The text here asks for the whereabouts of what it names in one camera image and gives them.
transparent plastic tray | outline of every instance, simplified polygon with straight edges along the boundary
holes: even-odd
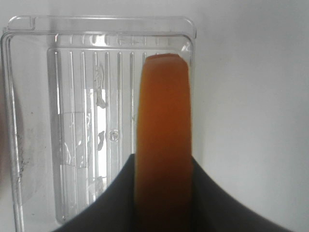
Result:
[[[1,39],[16,230],[51,231],[91,204],[135,152],[147,56],[192,75],[183,17],[18,16]]]

white wall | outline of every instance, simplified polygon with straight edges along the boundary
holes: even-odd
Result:
[[[0,27],[20,14],[191,18],[196,159],[246,206],[309,231],[309,1],[0,0]],[[9,198],[0,231],[13,231]]]

clear plastic container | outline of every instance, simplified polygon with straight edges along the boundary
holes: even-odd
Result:
[[[51,231],[107,188],[135,152],[147,56],[176,53],[192,76],[183,17],[18,16],[1,39],[16,231]]]

orange object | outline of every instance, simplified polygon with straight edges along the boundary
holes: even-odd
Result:
[[[137,125],[139,231],[190,231],[192,169],[188,65],[176,54],[148,57]]]

white background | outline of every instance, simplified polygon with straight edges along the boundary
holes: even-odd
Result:
[[[20,14],[191,18],[195,158],[249,208],[309,231],[309,1],[0,0],[0,27]],[[13,232],[7,156],[1,151],[0,231]]]

